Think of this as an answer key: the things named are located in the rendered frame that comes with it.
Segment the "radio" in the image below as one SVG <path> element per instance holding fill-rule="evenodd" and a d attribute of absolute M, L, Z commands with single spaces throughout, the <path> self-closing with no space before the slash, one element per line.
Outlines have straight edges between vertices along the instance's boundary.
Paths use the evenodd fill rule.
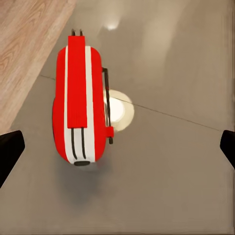
<path fill-rule="evenodd" d="M 102 75 L 109 127 L 105 125 Z M 71 164 L 87 166 L 104 154 L 106 138 L 113 144 L 110 121 L 108 69 L 98 51 L 80 36 L 68 36 L 68 46 L 57 56 L 56 94 L 52 106 L 52 132 L 59 154 Z"/>

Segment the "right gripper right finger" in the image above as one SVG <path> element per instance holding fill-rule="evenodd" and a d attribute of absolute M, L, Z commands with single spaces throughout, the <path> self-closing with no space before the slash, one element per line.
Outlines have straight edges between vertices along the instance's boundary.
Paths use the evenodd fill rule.
<path fill-rule="evenodd" d="M 229 130 L 223 131 L 220 149 L 235 168 L 235 132 Z"/>

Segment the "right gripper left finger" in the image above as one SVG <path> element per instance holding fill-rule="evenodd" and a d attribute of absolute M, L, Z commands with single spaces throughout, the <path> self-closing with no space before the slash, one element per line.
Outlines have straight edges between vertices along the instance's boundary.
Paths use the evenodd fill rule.
<path fill-rule="evenodd" d="M 0 136 L 0 188 L 25 149 L 20 130 Z"/>

